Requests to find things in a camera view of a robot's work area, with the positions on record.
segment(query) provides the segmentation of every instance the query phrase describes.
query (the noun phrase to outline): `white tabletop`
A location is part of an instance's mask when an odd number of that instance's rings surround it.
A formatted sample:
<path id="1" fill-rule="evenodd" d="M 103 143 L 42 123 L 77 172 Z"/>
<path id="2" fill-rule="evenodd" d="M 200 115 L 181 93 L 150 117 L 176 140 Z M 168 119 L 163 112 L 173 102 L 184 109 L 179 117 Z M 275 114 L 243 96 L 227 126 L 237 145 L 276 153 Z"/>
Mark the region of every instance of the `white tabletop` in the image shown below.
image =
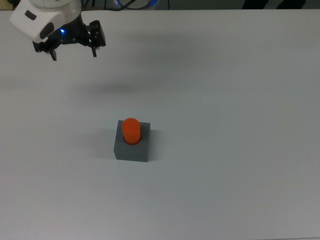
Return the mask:
<path id="1" fill-rule="evenodd" d="M 0 12 L 0 239 L 320 236 L 320 11 L 84 12 L 57 61 Z M 116 160 L 118 120 L 150 162 Z"/>

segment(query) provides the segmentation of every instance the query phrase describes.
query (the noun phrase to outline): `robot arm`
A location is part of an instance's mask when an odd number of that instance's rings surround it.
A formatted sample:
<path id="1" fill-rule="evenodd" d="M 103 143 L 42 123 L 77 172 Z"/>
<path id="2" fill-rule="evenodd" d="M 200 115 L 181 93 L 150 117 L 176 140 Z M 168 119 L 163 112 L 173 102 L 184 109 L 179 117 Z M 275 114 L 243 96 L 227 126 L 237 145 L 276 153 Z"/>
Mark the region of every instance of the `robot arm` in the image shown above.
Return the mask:
<path id="1" fill-rule="evenodd" d="M 21 0 L 10 22 L 33 42 L 36 52 L 50 53 L 54 61 L 61 44 L 88 46 L 96 57 L 96 48 L 106 45 L 105 35 L 98 20 L 83 23 L 81 10 L 80 0 Z"/>

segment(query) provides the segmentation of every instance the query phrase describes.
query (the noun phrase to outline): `gray cube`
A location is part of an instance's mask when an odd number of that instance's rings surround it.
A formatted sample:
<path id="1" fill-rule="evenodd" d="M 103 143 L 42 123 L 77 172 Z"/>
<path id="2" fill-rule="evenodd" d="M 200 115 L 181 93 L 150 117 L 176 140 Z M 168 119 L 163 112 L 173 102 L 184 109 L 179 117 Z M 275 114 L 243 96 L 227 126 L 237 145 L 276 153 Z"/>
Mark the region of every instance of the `gray cube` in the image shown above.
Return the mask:
<path id="1" fill-rule="evenodd" d="M 127 160 L 135 162 L 147 162 L 149 152 L 149 135 L 150 135 L 150 123 L 139 122 L 141 131 L 141 140 L 135 144 L 130 145 L 125 142 L 124 135 L 122 133 L 122 123 L 124 121 L 118 121 L 118 127 L 116 129 L 115 142 L 114 142 L 114 154 L 118 160 Z"/>

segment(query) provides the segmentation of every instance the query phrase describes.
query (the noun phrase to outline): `cable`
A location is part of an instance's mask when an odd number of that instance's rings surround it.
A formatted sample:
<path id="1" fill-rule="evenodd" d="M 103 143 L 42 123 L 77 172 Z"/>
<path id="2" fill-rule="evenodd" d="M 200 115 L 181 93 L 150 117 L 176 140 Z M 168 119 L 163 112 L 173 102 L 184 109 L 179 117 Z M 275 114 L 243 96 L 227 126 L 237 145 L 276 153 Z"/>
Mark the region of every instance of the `cable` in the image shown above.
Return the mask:
<path id="1" fill-rule="evenodd" d="M 143 9 L 147 9 L 149 7 L 151 7 L 151 5 L 154 3 L 155 0 L 151 0 L 149 1 L 146 5 L 142 6 L 142 7 L 138 7 L 138 8 L 131 8 L 131 7 L 125 7 L 128 10 L 143 10 Z M 121 7 L 123 7 L 124 5 L 120 2 L 120 0 L 117 0 L 117 2 L 119 3 L 119 5 Z"/>
<path id="2" fill-rule="evenodd" d="M 135 1 L 136 1 L 136 0 L 131 0 L 131 1 L 129 1 L 126 5 L 122 5 L 122 4 L 120 3 L 121 7 L 119 7 L 119 8 L 112 8 L 112 7 L 106 7 L 106 5 L 107 5 L 107 0 L 104 0 L 104 8 L 103 8 L 103 10 L 109 10 L 109 11 L 118 12 L 118 11 L 121 11 L 121 10 L 123 10 L 123 9 L 127 9 L 127 7 L 130 6 L 131 4 L 133 4 Z"/>

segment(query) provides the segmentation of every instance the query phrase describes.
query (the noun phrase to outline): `orange cap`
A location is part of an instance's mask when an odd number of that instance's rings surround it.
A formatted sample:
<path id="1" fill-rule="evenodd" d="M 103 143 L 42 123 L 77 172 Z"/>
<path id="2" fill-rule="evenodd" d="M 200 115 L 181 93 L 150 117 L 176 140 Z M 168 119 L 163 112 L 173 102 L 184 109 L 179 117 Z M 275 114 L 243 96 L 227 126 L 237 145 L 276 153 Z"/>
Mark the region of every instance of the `orange cap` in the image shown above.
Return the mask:
<path id="1" fill-rule="evenodd" d="M 140 123 L 135 118 L 128 118 L 122 123 L 122 134 L 127 144 L 135 145 L 141 139 Z"/>

